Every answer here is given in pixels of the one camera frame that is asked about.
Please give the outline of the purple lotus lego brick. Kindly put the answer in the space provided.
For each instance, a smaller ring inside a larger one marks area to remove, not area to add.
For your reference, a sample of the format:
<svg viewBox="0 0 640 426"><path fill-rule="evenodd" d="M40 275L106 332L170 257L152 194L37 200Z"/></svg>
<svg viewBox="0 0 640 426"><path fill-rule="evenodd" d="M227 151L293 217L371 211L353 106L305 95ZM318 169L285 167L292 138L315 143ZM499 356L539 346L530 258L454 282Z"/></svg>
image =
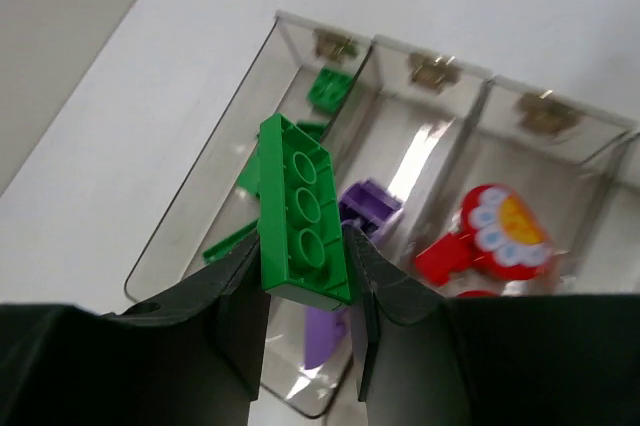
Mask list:
<svg viewBox="0 0 640 426"><path fill-rule="evenodd" d="M351 185L338 206L341 223L359 228L376 246L386 240L404 214L404 203L372 179Z"/></svg>

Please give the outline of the red arch lego brick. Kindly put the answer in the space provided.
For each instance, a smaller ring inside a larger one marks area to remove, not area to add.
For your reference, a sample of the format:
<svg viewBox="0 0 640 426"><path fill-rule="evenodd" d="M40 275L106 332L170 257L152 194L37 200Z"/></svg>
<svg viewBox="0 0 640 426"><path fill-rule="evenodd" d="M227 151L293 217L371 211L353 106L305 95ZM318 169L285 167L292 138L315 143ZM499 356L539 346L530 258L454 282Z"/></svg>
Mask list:
<svg viewBox="0 0 640 426"><path fill-rule="evenodd" d="M498 294L487 290L466 290L456 295L456 298L487 298L498 297Z"/></svg>

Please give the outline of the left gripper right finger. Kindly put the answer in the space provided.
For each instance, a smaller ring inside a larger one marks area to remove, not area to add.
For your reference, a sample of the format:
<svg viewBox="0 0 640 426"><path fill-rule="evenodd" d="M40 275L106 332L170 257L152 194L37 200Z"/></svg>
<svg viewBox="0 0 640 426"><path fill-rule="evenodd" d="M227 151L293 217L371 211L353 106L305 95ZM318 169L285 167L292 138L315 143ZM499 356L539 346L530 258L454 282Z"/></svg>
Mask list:
<svg viewBox="0 0 640 426"><path fill-rule="evenodd" d="M635 295L447 298L343 230L372 425L635 425Z"/></svg>

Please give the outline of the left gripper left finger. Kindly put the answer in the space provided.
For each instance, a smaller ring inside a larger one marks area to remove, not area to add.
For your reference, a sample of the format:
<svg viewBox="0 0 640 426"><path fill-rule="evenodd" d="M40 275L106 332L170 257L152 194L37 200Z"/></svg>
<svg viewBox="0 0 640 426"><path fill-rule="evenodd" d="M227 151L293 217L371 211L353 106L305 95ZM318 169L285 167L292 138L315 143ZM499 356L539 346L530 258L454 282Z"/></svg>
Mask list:
<svg viewBox="0 0 640 426"><path fill-rule="evenodd" d="M256 234L121 314L1 308L5 425L244 425L270 298Z"/></svg>

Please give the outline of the dark green angled brick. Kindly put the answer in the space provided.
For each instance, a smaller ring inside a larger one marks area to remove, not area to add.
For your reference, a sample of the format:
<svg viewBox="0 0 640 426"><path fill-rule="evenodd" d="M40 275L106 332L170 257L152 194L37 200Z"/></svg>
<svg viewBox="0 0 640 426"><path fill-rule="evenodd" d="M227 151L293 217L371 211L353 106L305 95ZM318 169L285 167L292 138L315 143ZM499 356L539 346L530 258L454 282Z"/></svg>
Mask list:
<svg viewBox="0 0 640 426"><path fill-rule="evenodd" d="M258 156L263 290L327 311L350 305L330 153L276 113L260 125Z"/></svg>

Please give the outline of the purple lego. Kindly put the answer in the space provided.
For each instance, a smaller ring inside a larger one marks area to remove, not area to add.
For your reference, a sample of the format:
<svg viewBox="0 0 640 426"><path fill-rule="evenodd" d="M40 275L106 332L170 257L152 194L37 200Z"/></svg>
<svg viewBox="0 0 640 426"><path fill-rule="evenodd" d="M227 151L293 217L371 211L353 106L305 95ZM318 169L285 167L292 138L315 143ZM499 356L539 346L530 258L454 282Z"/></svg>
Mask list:
<svg viewBox="0 0 640 426"><path fill-rule="evenodd" d="M325 311L307 306L304 325L304 369L312 370L329 361L347 331L345 308Z"/></svg>

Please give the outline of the red lego cluster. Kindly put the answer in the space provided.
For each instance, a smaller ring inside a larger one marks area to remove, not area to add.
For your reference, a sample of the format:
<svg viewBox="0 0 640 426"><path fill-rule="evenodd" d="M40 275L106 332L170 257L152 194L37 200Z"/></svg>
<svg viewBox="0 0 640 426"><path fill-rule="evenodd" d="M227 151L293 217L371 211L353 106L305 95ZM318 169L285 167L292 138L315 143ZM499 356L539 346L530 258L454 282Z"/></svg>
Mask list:
<svg viewBox="0 0 640 426"><path fill-rule="evenodd" d="M442 286L452 274L471 267L473 252L469 234L447 233L417 254L413 264L429 283Z"/></svg>

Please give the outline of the red flower lego brick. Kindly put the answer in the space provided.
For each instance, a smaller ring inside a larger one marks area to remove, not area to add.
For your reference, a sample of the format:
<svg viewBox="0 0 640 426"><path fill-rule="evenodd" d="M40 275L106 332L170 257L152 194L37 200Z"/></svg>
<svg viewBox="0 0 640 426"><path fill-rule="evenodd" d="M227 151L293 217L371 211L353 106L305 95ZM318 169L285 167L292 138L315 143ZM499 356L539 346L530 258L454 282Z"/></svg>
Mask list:
<svg viewBox="0 0 640 426"><path fill-rule="evenodd" d="M553 245L533 211L510 187L483 184L461 201L459 233L474 267L501 281L530 280L553 264Z"/></svg>

